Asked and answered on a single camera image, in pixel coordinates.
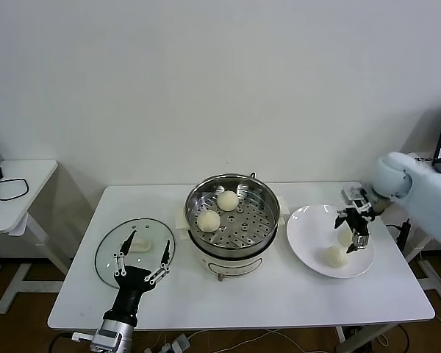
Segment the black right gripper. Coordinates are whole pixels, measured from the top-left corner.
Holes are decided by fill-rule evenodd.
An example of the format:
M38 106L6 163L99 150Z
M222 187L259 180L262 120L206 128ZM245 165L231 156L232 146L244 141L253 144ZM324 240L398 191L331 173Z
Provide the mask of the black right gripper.
M375 213L372 210L359 213L356 209L346 208L337 212L334 228L338 229L347 222L352 231L351 244L346 250L347 254L366 248L370 238L368 223L374 220Z

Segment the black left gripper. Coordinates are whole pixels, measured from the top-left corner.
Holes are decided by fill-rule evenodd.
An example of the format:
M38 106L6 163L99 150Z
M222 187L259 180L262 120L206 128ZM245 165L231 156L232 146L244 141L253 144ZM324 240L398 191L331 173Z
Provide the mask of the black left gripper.
M137 231L133 230L122 243L120 251L113 254L114 278L119 289L112 307L103 316L104 320L118 321L130 326L137 325L137 311L142 295L153 290L155 285L169 273L171 261L171 241L167 240L160 265L155 271L150 272L132 265L126 267L124 258L129 253L136 233Z

